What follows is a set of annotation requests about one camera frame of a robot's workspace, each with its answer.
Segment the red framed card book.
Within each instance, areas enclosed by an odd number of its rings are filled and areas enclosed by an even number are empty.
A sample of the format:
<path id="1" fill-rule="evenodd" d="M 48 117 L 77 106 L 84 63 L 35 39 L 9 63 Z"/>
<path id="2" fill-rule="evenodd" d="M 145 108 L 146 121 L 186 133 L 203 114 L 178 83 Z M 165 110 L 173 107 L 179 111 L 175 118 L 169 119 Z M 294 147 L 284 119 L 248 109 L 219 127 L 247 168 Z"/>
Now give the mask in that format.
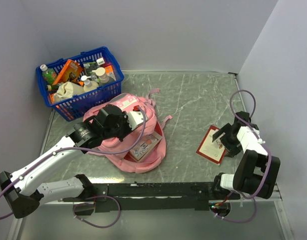
<path id="1" fill-rule="evenodd" d="M 219 139 L 213 140 L 213 135 L 219 130 L 211 125 L 201 141 L 196 153 L 211 163 L 219 166 L 226 154 L 226 149 Z"/>

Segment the pink student backpack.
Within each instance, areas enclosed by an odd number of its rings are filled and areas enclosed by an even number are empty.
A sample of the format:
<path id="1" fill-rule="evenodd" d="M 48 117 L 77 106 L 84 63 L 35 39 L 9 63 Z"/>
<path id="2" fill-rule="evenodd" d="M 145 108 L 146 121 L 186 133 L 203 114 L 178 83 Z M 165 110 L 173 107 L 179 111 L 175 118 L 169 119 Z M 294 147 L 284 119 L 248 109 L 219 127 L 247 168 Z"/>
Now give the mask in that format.
<path id="1" fill-rule="evenodd" d="M 153 132 L 162 136 L 160 142 L 155 146 L 153 151 L 146 156 L 144 161 L 136 162 L 129 156 L 130 147 L 137 141 L 137 138 L 141 135 L 143 126 L 139 126 L 132 133 L 126 136 L 123 141 L 119 141 L 117 138 L 110 138 L 103 140 L 101 145 L 98 146 L 98 150 L 101 152 L 121 152 L 120 154 L 106 154 L 108 158 L 117 168 L 128 173 L 146 173 L 156 168 L 166 156 L 167 143 L 164 135 L 164 127 L 166 122 L 172 119 L 171 115 L 168 115 L 162 123 L 159 123 L 156 116 L 155 106 L 156 102 L 150 99 L 150 95 L 158 93 L 158 88 L 152 89 L 145 97 L 135 96 L 131 93 L 122 93 L 114 97 L 111 101 L 103 103 L 101 105 L 92 107 L 85 114 L 83 119 L 86 120 L 89 117 L 96 116 L 99 110 L 109 104 L 119 107 L 122 111 L 130 112 L 135 110 L 137 106 L 144 110 L 147 120 L 143 136 L 150 135 Z"/>

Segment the floral pink notebook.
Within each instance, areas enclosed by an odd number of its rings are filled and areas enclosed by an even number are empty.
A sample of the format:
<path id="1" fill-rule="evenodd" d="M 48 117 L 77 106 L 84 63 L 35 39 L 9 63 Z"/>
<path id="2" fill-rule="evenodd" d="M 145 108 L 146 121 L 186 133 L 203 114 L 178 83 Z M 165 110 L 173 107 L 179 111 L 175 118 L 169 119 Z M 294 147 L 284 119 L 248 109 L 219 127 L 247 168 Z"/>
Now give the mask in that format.
<path id="1" fill-rule="evenodd" d="M 157 132 L 145 135 L 129 152 L 129 156 L 136 162 L 140 163 L 153 151 L 156 145 L 161 141 L 162 136 Z"/>

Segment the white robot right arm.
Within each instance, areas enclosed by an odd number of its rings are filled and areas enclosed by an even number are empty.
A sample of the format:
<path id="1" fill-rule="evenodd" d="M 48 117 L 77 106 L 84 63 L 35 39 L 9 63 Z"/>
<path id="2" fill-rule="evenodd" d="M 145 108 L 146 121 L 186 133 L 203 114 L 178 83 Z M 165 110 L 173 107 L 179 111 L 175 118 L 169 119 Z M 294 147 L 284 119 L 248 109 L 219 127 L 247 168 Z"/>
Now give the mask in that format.
<path id="1" fill-rule="evenodd" d="M 243 153 L 234 174 L 221 172 L 214 178 L 211 192 L 215 198 L 223 199 L 230 191 L 262 199 L 271 197 L 281 161 L 265 149 L 259 128 L 251 122 L 248 112 L 237 112 L 233 124 L 217 130 L 212 142 L 224 147 L 227 157 Z"/>

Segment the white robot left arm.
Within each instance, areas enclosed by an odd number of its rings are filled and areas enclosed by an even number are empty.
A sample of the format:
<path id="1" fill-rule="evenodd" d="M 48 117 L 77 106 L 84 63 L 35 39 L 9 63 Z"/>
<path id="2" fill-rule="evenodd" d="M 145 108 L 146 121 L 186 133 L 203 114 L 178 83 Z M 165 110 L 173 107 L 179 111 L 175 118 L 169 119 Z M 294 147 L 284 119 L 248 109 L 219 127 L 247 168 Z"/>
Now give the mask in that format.
<path id="1" fill-rule="evenodd" d="M 17 219 L 33 213 L 40 205 L 63 198 L 90 199 L 93 186 L 88 178 L 77 175 L 69 180 L 46 183 L 45 180 L 61 165 L 101 145 L 104 140 L 123 141 L 138 125 L 145 123 L 143 111 L 123 111 L 108 104 L 97 115 L 75 124 L 50 150 L 27 166 L 9 173 L 0 173 L 0 197 L 4 197 Z"/>

